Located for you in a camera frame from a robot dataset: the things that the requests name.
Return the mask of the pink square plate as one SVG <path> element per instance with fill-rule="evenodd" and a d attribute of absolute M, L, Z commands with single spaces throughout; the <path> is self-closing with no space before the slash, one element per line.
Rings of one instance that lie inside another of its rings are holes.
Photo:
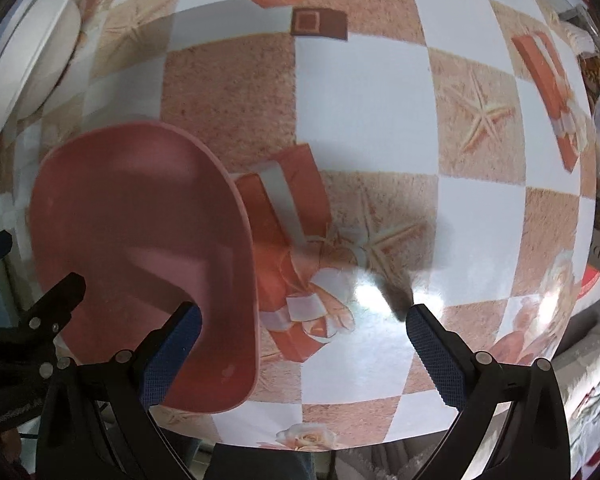
<path fill-rule="evenodd" d="M 42 289 L 84 277 L 62 333 L 80 362 L 136 348 L 191 301 L 201 334 L 164 402 L 215 414 L 248 399 L 259 371 L 249 221 L 234 181 L 196 136 L 146 120 L 53 148 L 34 181 L 29 230 Z"/>

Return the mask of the large white bowl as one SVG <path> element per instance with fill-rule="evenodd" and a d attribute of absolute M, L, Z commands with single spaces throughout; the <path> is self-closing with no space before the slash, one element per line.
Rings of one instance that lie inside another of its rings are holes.
<path fill-rule="evenodd" d="M 36 112 L 67 66 L 81 28 L 74 0 L 36 0 L 0 57 L 0 133 Z"/>

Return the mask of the person's legs dark trousers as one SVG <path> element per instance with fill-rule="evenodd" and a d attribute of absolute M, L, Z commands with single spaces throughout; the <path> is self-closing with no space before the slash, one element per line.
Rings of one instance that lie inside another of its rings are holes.
<path fill-rule="evenodd" d="M 308 452 L 215 445 L 204 480 L 240 479 L 312 480 L 318 475 Z"/>

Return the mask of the checkered tablecloth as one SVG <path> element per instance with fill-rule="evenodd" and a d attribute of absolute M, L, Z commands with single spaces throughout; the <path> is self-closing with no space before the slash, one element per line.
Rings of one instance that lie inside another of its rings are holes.
<path fill-rule="evenodd" d="M 0 230 L 19 297 L 40 288 L 33 180 L 82 132 L 156 118 L 232 174 L 306 145 L 328 196 L 318 247 L 410 281 L 476 350 L 554 356 L 593 231 L 596 154 L 562 162 L 514 46 L 539 38 L 569 113 L 576 57 L 547 0 L 78 0 L 78 50 L 41 110 L 0 139 Z"/>

